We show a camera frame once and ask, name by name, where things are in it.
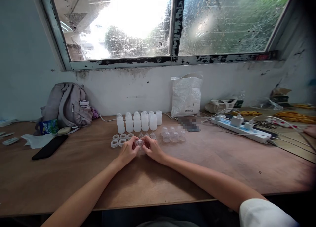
forearm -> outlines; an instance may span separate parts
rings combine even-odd
[[[178,171],[236,212],[245,200],[265,199],[260,193],[238,180],[197,164],[171,156],[166,156],[162,164]]]
[[[76,191],[42,226],[80,226],[92,211],[110,180],[122,168],[120,161],[115,159]]]

white sleeve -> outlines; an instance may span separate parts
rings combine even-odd
[[[299,224],[275,204],[263,199],[249,199],[239,208],[241,227],[296,227]]]

gray backpack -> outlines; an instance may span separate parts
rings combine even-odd
[[[90,108],[80,106],[81,100],[86,100],[86,93],[77,83],[58,83],[50,92],[46,106],[41,108],[41,120],[57,119],[59,129],[88,126],[92,122],[93,113]]]

dirty glass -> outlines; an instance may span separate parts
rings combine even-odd
[[[71,61],[169,55],[172,0],[54,0]]]
[[[179,55],[264,51],[287,0],[185,0]]]

white cloth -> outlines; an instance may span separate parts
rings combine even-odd
[[[33,136],[31,134],[25,134],[21,137],[27,141],[25,146],[29,145],[32,149],[39,149],[46,146],[54,138],[54,136],[55,135],[48,133],[42,136]]]
[[[239,208],[241,227],[295,227],[299,224],[275,204],[263,199],[249,199]]]

